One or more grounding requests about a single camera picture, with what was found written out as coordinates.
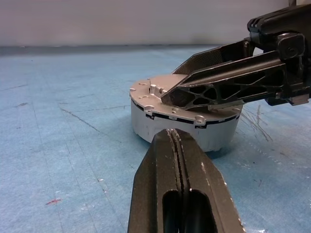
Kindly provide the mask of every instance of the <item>white wall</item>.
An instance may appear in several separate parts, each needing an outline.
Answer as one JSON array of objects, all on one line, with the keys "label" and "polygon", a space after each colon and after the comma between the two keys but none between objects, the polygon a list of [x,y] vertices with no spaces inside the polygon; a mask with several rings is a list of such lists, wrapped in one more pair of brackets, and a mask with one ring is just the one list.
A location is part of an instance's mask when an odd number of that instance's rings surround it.
[{"label": "white wall", "polygon": [[0,0],[0,46],[222,44],[288,0]]}]

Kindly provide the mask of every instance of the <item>gray wall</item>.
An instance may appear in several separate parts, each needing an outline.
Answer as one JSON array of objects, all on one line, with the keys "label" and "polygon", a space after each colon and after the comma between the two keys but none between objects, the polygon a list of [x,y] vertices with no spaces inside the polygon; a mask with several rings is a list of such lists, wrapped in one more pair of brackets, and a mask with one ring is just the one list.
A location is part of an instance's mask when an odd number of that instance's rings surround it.
[{"label": "gray wall", "polygon": [[0,46],[222,44],[288,0],[0,0]]}]

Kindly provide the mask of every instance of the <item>red speck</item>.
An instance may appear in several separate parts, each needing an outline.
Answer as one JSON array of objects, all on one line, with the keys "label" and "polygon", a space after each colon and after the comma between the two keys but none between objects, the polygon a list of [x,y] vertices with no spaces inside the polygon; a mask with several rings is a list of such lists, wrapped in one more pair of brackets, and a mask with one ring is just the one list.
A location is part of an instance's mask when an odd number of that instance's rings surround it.
[{"label": "red speck", "polygon": [[59,201],[61,201],[61,199],[60,199],[60,198],[57,198],[57,199],[51,200],[50,202],[46,203],[46,205],[49,205],[49,204],[56,204],[56,203],[58,203]]}]

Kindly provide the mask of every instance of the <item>circular metal top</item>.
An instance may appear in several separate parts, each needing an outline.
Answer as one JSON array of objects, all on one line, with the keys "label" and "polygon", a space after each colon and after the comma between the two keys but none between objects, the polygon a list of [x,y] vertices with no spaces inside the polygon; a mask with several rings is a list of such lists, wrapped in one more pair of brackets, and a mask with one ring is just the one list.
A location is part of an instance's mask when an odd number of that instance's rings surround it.
[{"label": "circular metal top", "polygon": [[226,120],[240,114],[242,105],[210,111],[204,108],[182,110],[177,107],[164,105],[160,99],[161,95],[184,77],[185,75],[180,74],[167,74],[140,80],[130,88],[130,97],[148,115],[152,116],[153,113],[158,113],[169,116],[170,119],[192,120],[196,125],[204,125],[206,121]]}]

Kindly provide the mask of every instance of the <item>blue floor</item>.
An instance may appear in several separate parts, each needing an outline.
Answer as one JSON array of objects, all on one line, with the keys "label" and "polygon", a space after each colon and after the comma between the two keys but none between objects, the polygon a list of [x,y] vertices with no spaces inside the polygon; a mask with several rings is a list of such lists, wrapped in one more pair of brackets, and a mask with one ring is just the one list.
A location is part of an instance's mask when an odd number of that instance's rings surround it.
[{"label": "blue floor", "polygon": [[[0,49],[0,233],[124,233],[149,144],[129,88],[207,46]],[[248,233],[311,232],[311,105],[245,105],[208,155]]]}]

